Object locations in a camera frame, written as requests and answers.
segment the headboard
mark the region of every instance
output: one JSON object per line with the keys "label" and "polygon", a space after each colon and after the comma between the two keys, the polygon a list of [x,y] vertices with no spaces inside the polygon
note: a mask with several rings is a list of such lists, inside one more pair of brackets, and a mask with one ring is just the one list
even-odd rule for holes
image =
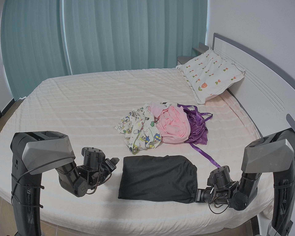
{"label": "headboard", "polygon": [[259,53],[217,33],[212,49],[245,69],[245,78],[228,90],[253,120],[260,135],[290,126],[295,130],[295,79]]}

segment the floor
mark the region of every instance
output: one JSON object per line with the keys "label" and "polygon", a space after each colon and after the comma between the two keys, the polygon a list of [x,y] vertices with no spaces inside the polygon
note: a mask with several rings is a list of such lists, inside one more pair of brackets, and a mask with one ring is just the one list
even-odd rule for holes
{"label": "floor", "polygon": [[[19,107],[23,100],[19,99],[16,101],[11,108],[6,112],[6,114],[0,118],[0,132],[3,126],[6,124],[8,119],[12,116],[14,111]],[[41,230],[45,233],[46,236],[89,236],[89,234],[85,234],[82,232],[78,232],[76,230],[67,229],[61,226],[57,226],[55,224],[51,224],[45,221],[41,221]],[[15,224],[13,208],[10,203],[0,198],[0,236],[14,236],[17,228]],[[223,230],[212,233],[205,234],[203,236],[253,236],[252,234],[252,225],[251,221],[247,221],[246,223],[240,225],[234,229],[224,228]]]}

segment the nightstand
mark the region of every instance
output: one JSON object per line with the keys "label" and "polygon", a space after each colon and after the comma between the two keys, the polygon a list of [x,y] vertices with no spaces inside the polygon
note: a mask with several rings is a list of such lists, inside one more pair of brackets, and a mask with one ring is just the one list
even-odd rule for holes
{"label": "nightstand", "polygon": [[[200,42],[199,47],[193,47],[192,49],[196,51],[197,55],[201,55],[202,53],[207,51],[209,49],[209,47]],[[191,57],[191,56],[178,56],[177,57],[177,65],[183,65],[193,58],[194,57]]]}

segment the teal curtain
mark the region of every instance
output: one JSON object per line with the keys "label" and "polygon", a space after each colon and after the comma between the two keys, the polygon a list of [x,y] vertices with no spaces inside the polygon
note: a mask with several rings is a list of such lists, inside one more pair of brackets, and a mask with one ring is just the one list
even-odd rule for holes
{"label": "teal curtain", "polygon": [[6,0],[1,48],[15,99],[68,74],[171,68],[205,42],[205,0]]}
{"label": "teal curtain", "polygon": [[205,42],[204,0],[64,0],[72,73],[172,68]]}
{"label": "teal curtain", "polygon": [[47,78],[67,75],[59,1],[5,1],[1,49],[15,100],[28,96]]}

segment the black fabric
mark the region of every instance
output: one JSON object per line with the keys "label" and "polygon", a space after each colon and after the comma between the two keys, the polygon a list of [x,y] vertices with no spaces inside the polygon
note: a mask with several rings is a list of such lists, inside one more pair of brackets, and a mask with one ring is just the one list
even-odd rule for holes
{"label": "black fabric", "polygon": [[119,199],[194,202],[197,168],[184,156],[124,157]]}

